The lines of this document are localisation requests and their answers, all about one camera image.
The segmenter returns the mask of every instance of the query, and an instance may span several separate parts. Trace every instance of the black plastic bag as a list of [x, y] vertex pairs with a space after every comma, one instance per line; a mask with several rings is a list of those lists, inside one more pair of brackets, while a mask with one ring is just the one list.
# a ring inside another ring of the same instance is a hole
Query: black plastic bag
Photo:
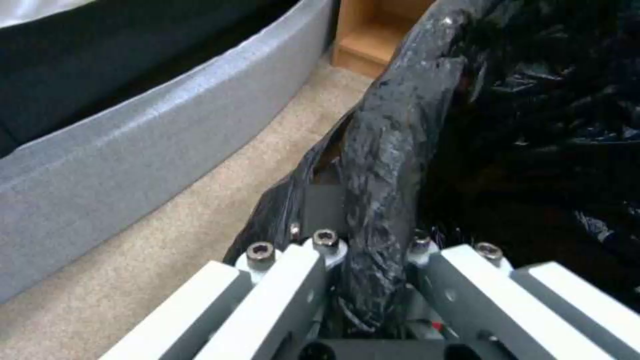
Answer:
[[285, 248], [304, 186], [337, 163], [348, 332], [403, 318], [416, 227], [445, 247], [492, 242], [516, 266], [556, 260], [638, 309], [639, 14], [637, 1], [436, 2], [225, 261], [254, 241]]

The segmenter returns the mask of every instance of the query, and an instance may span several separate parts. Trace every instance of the metal bolt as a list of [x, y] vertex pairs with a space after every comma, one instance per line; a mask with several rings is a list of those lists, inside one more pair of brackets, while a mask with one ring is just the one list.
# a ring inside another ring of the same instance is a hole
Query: metal bolt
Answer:
[[276, 261], [273, 245], [266, 241], [251, 244], [246, 250], [246, 260], [254, 270], [268, 270]]
[[289, 238], [292, 242], [297, 243], [300, 241], [300, 224], [297, 222], [292, 222], [289, 225]]
[[425, 238], [414, 238], [411, 242], [411, 252], [415, 254], [423, 254], [429, 250], [429, 244], [431, 244], [431, 238], [429, 236]]
[[502, 250], [492, 243], [477, 243], [476, 252], [487, 259], [494, 266], [500, 266], [500, 261], [504, 257]]
[[314, 249], [322, 255], [332, 255], [338, 252], [340, 240], [335, 231], [330, 229], [318, 230], [313, 236]]

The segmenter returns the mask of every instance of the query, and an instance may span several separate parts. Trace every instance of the beige carpet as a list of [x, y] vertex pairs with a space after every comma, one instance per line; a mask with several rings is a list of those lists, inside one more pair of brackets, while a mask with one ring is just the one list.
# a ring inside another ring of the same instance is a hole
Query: beige carpet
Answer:
[[0, 306], [0, 359], [95, 359], [209, 260], [261, 193], [362, 96], [370, 79], [320, 61], [253, 141], [162, 208]]

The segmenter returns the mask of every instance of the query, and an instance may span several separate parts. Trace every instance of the crumpled plastic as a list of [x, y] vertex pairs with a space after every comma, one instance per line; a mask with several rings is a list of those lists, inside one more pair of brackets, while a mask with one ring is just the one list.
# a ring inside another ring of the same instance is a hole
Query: crumpled plastic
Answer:
[[437, 1], [363, 99], [261, 198], [225, 261], [289, 243], [303, 188], [337, 162], [347, 334], [403, 319], [416, 228], [558, 261], [640, 309], [639, 1]]

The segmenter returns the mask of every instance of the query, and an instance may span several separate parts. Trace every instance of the wooden cabinet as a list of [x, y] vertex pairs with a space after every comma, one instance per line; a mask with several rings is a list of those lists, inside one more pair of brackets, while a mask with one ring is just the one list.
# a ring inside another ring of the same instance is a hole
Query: wooden cabinet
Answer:
[[342, 0], [333, 65], [372, 78], [433, 0]]

